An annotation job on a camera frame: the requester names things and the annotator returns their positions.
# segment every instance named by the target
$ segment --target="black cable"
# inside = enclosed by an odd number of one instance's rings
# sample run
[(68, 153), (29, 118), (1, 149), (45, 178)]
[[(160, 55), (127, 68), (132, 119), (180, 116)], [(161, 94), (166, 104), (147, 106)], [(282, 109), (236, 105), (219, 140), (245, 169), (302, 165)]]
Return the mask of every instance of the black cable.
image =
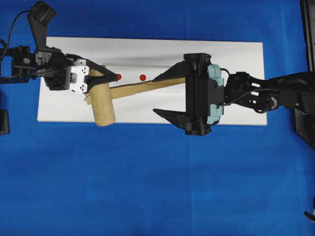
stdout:
[(255, 112), (257, 112), (257, 113), (259, 113), (259, 114), (264, 114), (265, 112), (267, 112), (268, 111), (268, 109), (269, 109), (270, 107), (266, 107), (264, 110), (258, 110), (258, 109), (254, 109), (254, 111)]
[(5, 48), (4, 48), (4, 51), (3, 51), (3, 53), (2, 53), (2, 55), (1, 55), (1, 57), (0, 57), (0, 64), (2, 63), (2, 60), (3, 60), (4, 56), (5, 56), (5, 53), (6, 53), (6, 51), (8, 50), (8, 47), (9, 47), (9, 44), (10, 44), (10, 39), (11, 39), (11, 34), (12, 34), (13, 27), (14, 27), (14, 25), (15, 25), (15, 22), (17, 21), (17, 19), (19, 18), (20, 15), (22, 15), (22, 14), (24, 14), (24, 13), (27, 13), (27, 12), (30, 12), (30, 10), (21, 11), (21, 12), (20, 12), (19, 14), (17, 14), (16, 17), (14, 18), (13, 23), (12, 23), (12, 25), (11, 25), (11, 27), (10, 27), (10, 31), (9, 31), (9, 36), (8, 36), (7, 44), (6, 44), (6, 46), (5, 46)]
[[(240, 100), (241, 98), (245, 97), (246, 95), (252, 93), (252, 92), (260, 92), (260, 91), (288, 91), (287, 89), (278, 89), (278, 88), (259, 88), (259, 89), (254, 89), (254, 90), (251, 90), (251, 91), (248, 91), (246, 93), (244, 93), (243, 95), (235, 98), (233, 101), (229, 102), (229, 103), (226, 103), (226, 104), (221, 104), (219, 106), (221, 107), (225, 107), (225, 106), (229, 106), (235, 102), (237, 102), (238, 100)], [(291, 90), (292, 92), (309, 92), (309, 91), (294, 91), (294, 90)]]
[(2, 44), (3, 48), (6, 47), (6, 42), (3, 39), (0, 39), (0, 43)]
[(228, 74), (228, 76), (230, 77), (230, 72), (227, 69), (221, 68), (221, 71), (225, 71)]

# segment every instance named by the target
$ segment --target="wooden mallet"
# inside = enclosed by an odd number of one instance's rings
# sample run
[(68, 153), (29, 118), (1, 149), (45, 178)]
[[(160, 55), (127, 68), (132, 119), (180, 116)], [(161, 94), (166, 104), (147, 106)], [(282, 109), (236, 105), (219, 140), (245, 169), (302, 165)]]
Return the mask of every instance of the wooden mallet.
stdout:
[[(102, 73), (96, 70), (90, 70), (89, 75), (103, 76)], [(185, 83), (185, 78), (158, 82), (144, 81), (112, 88), (109, 87), (108, 83), (105, 83), (93, 86), (90, 92), (86, 94), (86, 102), (88, 105), (92, 105), (96, 125), (107, 126), (113, 124), (116, 120), (113, 99), (183, 83)]]

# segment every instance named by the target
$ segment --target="blue cloth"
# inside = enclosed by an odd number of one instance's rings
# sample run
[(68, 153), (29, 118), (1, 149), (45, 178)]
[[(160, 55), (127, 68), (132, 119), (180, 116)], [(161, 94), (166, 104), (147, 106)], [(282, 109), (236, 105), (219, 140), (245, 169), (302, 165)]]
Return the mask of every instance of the blue cloth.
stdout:
[[(0, 38), (34, 2), (0, 2)], [(267, 79), (307, 70), (298, 0), (47, 2), (58, 12), (49, 36), (259, 41)], [(19, 44), (34, 49), (25, 16), (13, 30)], [(0, 90), (11, 123), (0, 137), (0, 235), (315, 233), (303, 216), (315, 154), (292, 111), (270, 112), (264, 127), (189, 137), (171, 125), (39, 123), (39, 80)]]

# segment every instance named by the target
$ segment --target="white board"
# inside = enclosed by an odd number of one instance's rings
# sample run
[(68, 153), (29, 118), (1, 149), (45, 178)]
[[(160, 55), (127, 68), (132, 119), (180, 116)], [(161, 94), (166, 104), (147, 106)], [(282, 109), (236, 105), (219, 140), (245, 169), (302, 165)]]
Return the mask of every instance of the white board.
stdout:
[[(208, 53), (211, 62), (230, 73), (246, 71), (264, 79), (263, 46), (255, 42), (216, 42), (151, 39), (48, 37), (47, 45), (63, 53), (77, 54), (122, 75), (110, 86), (140, 82), (145, 74), (152, 80), (177, 62), (185, 53)], [(168, 123), (152, 109), (185, 111), (185, 85), (176, 85), (113, 100), (116, 122)], [(69, 90), (49, 91), (41, 79), (38, 121), (94, 122), (92, 107), (84, 95)], [(220, 124), (266, 125), (266, 114), (231, 105), (225, 107)]]

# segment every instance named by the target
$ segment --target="white bracket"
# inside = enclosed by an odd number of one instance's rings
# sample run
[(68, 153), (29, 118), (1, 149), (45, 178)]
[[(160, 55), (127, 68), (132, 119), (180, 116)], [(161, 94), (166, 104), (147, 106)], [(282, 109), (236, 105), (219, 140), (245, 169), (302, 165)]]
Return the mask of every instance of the white bracket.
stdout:
[(75, 93), (86, 93), (88, 85), (85, 83), (85, 76), (89, 74), (90, 68), (86, 66), (86, 60), (78, 59), (74, 66), (69, 66), (71, 79), (69, 89)]

